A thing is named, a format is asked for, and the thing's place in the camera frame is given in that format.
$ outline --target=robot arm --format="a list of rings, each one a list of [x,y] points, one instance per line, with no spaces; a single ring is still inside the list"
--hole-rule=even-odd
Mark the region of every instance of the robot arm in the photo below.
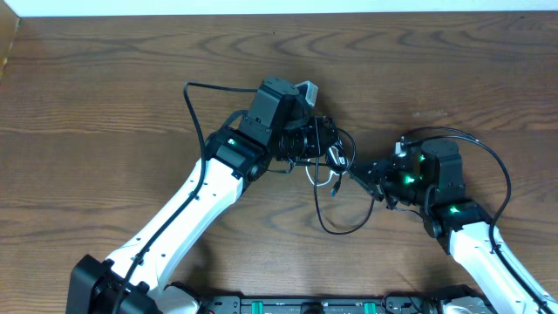
[[[91,256],[78,263],[71,273],[66,313],[110,312],[119,303],[117,295],[122,289],[126,296],[119,313],[195,313],[198,303],[191,296],[165,287],[201,233],[268,170],[273,158],[288,161],[292,169],[298,160],[317,157],[340,142],[331,119],[311,115],[316,93],[317,87],[309,81],[292,85],[279,78],[264,79],[250,110],[242,113],[238,129],[228,126],[240,117],[233,114],[208,136],[204,148],[207,170],[195,198],[141,256],[138,252],[145,250],[198,186],[202,160],[177,194],[131,240],[102,263]],[[133,263],[137,266],[126,284],[123,278]]]
[[[457,144],[436,139],[396,144],[391,158],[356,164],[350,175],[389,209],[398,202],[420,206],[426,232],[461,264],[481,287],[498,313],[539,313],[540,306],[493,251],[489,229],[492,217],[466,196],[462,159]],[[537,283],[506,245],[497,227],[494,240],[534,294],[546,302],[544,312],[558,313],[558,303]],[[446,300],[442,313],[468,313],[470,309]]]
[[[461,230],[452,230],[449,235],[450,255],[473,277],[498,313],[536,313],[539,310],[537,303],[494,254],[492,245],[488,241],[488,229],[487,223],[475,222],[462,226]],[[497,227],[494,232],[495,240],[500,245],[500,251],[513,265],[515,272],[544,298],[553,313],[558,313],[556,300],[542,288],[514,256],[500,236]]]

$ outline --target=white wall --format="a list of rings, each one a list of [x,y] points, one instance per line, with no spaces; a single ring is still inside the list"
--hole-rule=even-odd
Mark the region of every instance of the white wall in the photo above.
[[[558,0],[4,0],[20,17],[558,10]]]

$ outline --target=table surface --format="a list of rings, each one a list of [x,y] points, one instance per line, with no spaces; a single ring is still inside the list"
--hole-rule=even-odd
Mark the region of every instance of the table surface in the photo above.
[[[417,126],[477,135],[514,185],[499,225],[558,295],[558,13],[26,18],[0,84],[0,309],[65,308],[72,267],[139,231],[199,158],[182,84],[311,80],[317,110],[386,156]],[[192,90],[204,135],[252,95]],[[468,194],[493,214],[506,188],[461,145]],[[285,167],[276,163],[274,167]],[[370,197],[344,180],[324,215],[358,223]],[[472,278],[418,217],[377,204],[353,235],[318,224],[302,168],[265,174],[208,228],[172,277],[200,293],[371,296]]]

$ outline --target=wood grain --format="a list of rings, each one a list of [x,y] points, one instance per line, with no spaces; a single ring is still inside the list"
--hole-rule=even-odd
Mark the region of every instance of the wood grain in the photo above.
[[[0,80],[2,80],[3,68],[8,62],[18,24],[19,17],[6,2],[0,0]]]
[[[436,13],[27,18],[0,85],[0,311],[60,312],[87,253],[107,256],[174,194],[199,150],[185,81],[320,87],[317,108],[354,134],[360,160],[403,131],[456,126],[506,162],[500,227],[558,295],[558,14]],[[192,90],[205,135],[250,95]],[[461,147],[468,191],[491,212],[505,186]],[[344,181],[320,197],[340,227],[369,197]],[[471,277],[418,219],[377,204],[363,230],[325,234],[302,169],[266,174],[195,244],[173,280],[199,292],[380,295]]]

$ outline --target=black cable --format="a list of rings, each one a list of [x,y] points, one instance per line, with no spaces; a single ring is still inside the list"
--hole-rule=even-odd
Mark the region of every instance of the black cable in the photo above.
[[[342,128],[339,128],[339,127],[336,127],[336,129],[339,132],[347,135],[347,137],[350,140],[350,144],[352,145],[352,159],[350,160],[350,164],[345,168],[345,170],[349,170],[352,167],[352,164],[355,162],[355,158],[357,157],[357,144],[355,143],[355,140],[352,138],[352,136],[350,136],[350,134],[347,131],[345,131]]]
[[[412,306],[415,308],[415,310],[417,310],[418,313],[421,313],[421,312],[422,312],[422,310],[420,309],[420,307],[418,307],[418,306],[415,304],[415,302],[412,300],[411,296],[409,296],[409,295],[408,295],[407,293],[405,293],[404,291],[395,290],[395,291],[388,292],[384,297],[382,297],[382,301],[380,301],[380,306],[384,308],[384,310],[385,310],[385,312],[386,312],[387,314],[393,314],[392,311],[389,311],[389,310],[387,309],[387,298],[388,298],[390,295],[394,294],[394,293],[402,294],[404,297],[409,298],[409,301],[411,301],[411,304],[412,304]]]
[[[289,169],[283,169],[283,170],[266,170],[267,172],[270,173],[274,173],[274,174],[290,174],[293,169],[295,168],[295,162],[292,161],[291,159],[288,159],[287,162],[289,163]]]
[[[488,147],[487,145],[477,141],[476,139],[473,140],[471,138],[467,138],[467,137],[463,137],[463,136],[458,136],[458,135],[437,135],[437,136],[432,136],[432,137],[428,137],[422,140],[415,140],[412,141],[411,143],[407,144],[407,145],[411,145],[411,146],[417,146],[422,144],[423,142],[427,141],[427,140],[437,140],[437,139],[457,139],[457,140],[466,140],[470,143],[473,143],[474,145],[477,145],[479,147],[484,148],[487,152],[489,152],[494,159],[498,162],[498,164],[500,165],[502,172],[504,173],[504,176],[506,177],[506,185],[507,185],[507,192],[506,192],[506,198],[504,199],[504,201],[502,202],[502,204],[500,205],[500,208],[498,209],[498,211],[496,211],[496,214],[494,214],[493,219],[490,221],[490,226],[488,228],[488,237],[490,239],[490,244],[492,245],[492,250],[496,253],[496,256],[498,256],[498,258],[500,259],[500,261],[502,262],[502,264],[504,264],[504,267],[506,267],[507,271],[509,271],[509,273],[512,275],[512,277],[520,284],[520,286],[526,291],[526,293],[533,298],[534,302],[537,303],[537,305],[539,306],[539,308],[541,310],[544,310],[547,313],[553,313],[549,308],[548,308],[548,304],[545,300],[543,300],[538,293],[514,270],[514,268],[512,267],[512,265],[507,261],[507,259],[502,255],[501,251],[500,251],[500,246],[496,243],[496,240],[494,239],[494,227],[496,226],[496,222],[498,221],[498,219],[500,218],[500,215],[502,214],[502,212],[504,211],[504,209],[506,208],[507,204],[509,203],[509,200],[512,196],[512,181],[509,177],[509,173],[506,169],[506,165],[504,165],[504,162],[502,161],[502,159],[498,156],[498,154],[493,151],[490,147]]]
[[[353,144],[353,149],[354,149],[354,153],[355,155],[357,154],[357,146],[355,145],[355,141],[351,138],[351,136],[349,134],[347,134],[344,130],[341,131],[342,133],[345,133],[345,135],[348,135],[352,144]],[[319,143],[320,142],[320,134],[317,131],[317,124],[316,124],[316,140]],[[357,230],[359,230],[360,228],[362,228],[370,219],[370,216],[372,215],[372,210],[374,209],[374,199],[372,198],[372,202],[370,205],[370,209],[368,210],[368,214],[366,214],[366,217],[364,218],[364,220],[357,225],[354,229],[351,229],[349,231],[344,231],[344,232],[335,232],[335,231],[330,231],[329,229],[327,229],[325,227],[325,225],[323,224],[323,220],[322,220],[322,213],[320,212],[320,206],[317,200],[317,177],[319,175],[319,164],[320,164],[320,155],[322,154],[322,152],[320,151],[320,146],[317,146],[317,154],[318,157],[316,157],[316,172],[314,173],[314,202],[316,204],[316,213],[317,213],[317,219],[320,221],[320,224],[322,225],[322,229],[323,231],[329,233],[330,235],[334,235],[334,236],[344,236],[344,235],[348,235],[351,234]]]
[[[448,127],[448,126],[423,126],[423,127],[418,127],[416,129],[412,129],[411,131],[407,131],[406,133],[404,133],[402,136],[405,138],[407,136],[409,136],[412,133],[416,133],[416,132],[421,132],[421,131],[426,131],[426,130],[445,130],[445,131],[451,131],[451,132],[455,132],[455,133],[459,133],[462,135],[465,135],[466,137],[470,138],[471,140],[477,140],[472,134],[467,133],[465,131],[461,131],[459,129],[453,128],[453,127]]]
[[[300,160],[300,161],[295,162],[295,166],[315,166],[315,165],[316,165],[316,163],[315,163],[315,162],[311,162],[311,161]],[[344,172],[344,171],[346,171],[346,170],[345,170],[346,167],[333,166],[333,165],[330,165],[329,163],[322,163],[322,162],[320,162],[320,163],[318,164],[318,166],[330,167],[331,169],[333,169],[333,170],[335,170],[335,171],[338,171],[338,172]]]
[[[231,123],[235,122],[235,120],[238,119],[239,117],[247,116],[247,115],[248,115],[248,110],[237,110],[228,116],[228,118],[225,120],[225,123],[223,123],[221,128],[230,126]]]
[[[140,264],[141,261],[143,261],[143,257],[146,254],[146,252],[153,245],[153,243],[157,240],[157,238],[165,231],[165,229],[171,223],[173,223],[174,219],[176,219],[176,217],[178,217],[178,215],[180,215],[180,213],[182,213],[184,208],[186,208],[186,206],[188,206],[188,204],[197,196],[198,192],[200,192],[200,189],[203,186],[203,182],[204,182],[205,176],[206,176],[206,166],[207,166],[206,165],[206,155],[205,155],[205,143],[204,143],[203,135],[201,133],[200,122],[198,121],[198,118],[195,115],[194,108],[192,107],[192,102],[190,102],[190,98],[188,97],[187,89],[188,89],[189,85],[204,87],[204,88],[211,88],[211,89],[216,89],[216,90],[221,90],[221,91],[228,91],[228,92],[256,92],[257,91],[256,89],[224,87],[224,86],[208,85],[208,84],[194,83],[194,82],[188,82],[184,85],[184,88],[183,88],[184,100],[186,101],[188,111],[190,112],[190,116],[192,117],[192,121],[194,123],[195,131],[198,135],[198,141],[200,142],[200,151],[201,151],[200,179],[198,180],[198,184],[195,186],[192,193],[190,193],[190,196],[188,196],[188,198],[182,203],[182,205],[180,205],[180,207],[178,207],[178,209],[176,209],[176,211],[167,219],[167,221],[165,223],[163,223],[159,227],[159,229],[157,229],[157,231],[155,231],[155,233],[147,241],[146,245],[144,245],[144,247],[139,251],[139,253],[136,255],[136,257],[133,259],[132,265],[130,266],[130,268],[126,272],[126,276],[124,277],[124,281],[123,281],[123,283],[120,287],[119,294],[116,298],[116,303],[114,304],[114,307],[112,308],[112,314],[118,314],[118,312],[120,310],[120,305],[122,304],[122,301],[124,299],[124,293],[126,291],[126,286],[130,283],[130,279],[132,278],[132,274],[135,271],[135,269],[138,267],[138,264]]]
[[[430,207],[431,207],[431,203],[430,203],[430,193],[436,188],[435,184],[431,184],[428,186],[428,188],[426,188],[426,192],[425,192],[425,213],[427,215],[430,215]]]
[[[420,213],[419,213],[418,211],[416,211],[416,210],[414,210],[414,209],[407,209],[407,208],[395,208],[394,210],[397,210],[397,211],[406,211],[406,212],[411,212],[411,213],[413,213],[413,214],[417,215],[418,217],[420,217],[420,219],[423,219],[423,218],[422,218],[422,215],[421,215],[421,214],[420,214]]]
[[[331,197],[335,197],[337,192],[339,192],[339,188],[341,187],[341,178],[343,178],[343,173],[339,174],[337,182],[333,184],[333,188],[331,188],[331,192],[330,192]]]
[[[334,147],[337,150],[337,160],[341,160],[341,159],[347,160],[347,153],[338,143],[334,144],[332,147]],[[336,171],[336,174],[340,174],[344,172],[345,170],[347,170],[347,166],[349,166],[348,163],[344,163],[343,166],[336,164],[336,161],[331,160],[328,154],[325,155],[325,163],[329,168]]]

